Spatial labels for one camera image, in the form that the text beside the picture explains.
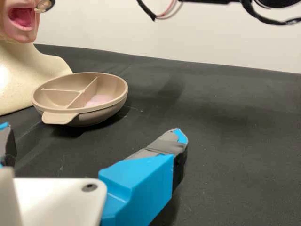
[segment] bowl handle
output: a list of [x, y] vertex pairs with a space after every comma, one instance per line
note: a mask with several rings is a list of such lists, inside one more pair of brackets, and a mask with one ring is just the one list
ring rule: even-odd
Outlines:
[[45, 124], [58, 124], [58, 125], [66, 125], [71, 122], [78, 113], [52, 113], [52, 112], [44, 112], [42, 115], [42, 121]]

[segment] beige bowl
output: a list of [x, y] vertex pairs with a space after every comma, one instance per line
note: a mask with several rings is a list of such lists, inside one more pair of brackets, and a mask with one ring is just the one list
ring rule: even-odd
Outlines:
[[33, 93], [32, 104], [46, 124], [88, 126], [117, 113], [127, 99], [122, 78], [107, 73], [74, 73], [49, 80]]

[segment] mannequin bust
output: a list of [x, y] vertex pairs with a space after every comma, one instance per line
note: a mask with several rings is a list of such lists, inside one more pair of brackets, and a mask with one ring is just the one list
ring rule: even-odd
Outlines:
[[32, 105], [36, 87], [72, 73], [57, 56], [40, 53], [33, 42], [40, 24], [39, 0], [0, 0], [0, 115]]

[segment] open mouth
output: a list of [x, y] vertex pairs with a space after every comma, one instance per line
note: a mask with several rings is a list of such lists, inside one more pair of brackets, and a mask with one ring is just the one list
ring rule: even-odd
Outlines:
[[33, 8], [12, 8], [8, 12], [8, 17], [20, 29], [31, 30], [34, 26]]

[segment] mannequin head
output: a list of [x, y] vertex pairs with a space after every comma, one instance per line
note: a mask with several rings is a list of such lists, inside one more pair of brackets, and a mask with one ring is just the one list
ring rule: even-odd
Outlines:
[[40, 14], [34, 12], [39, 0], [0, 0], [0, 39], [34, 42]]

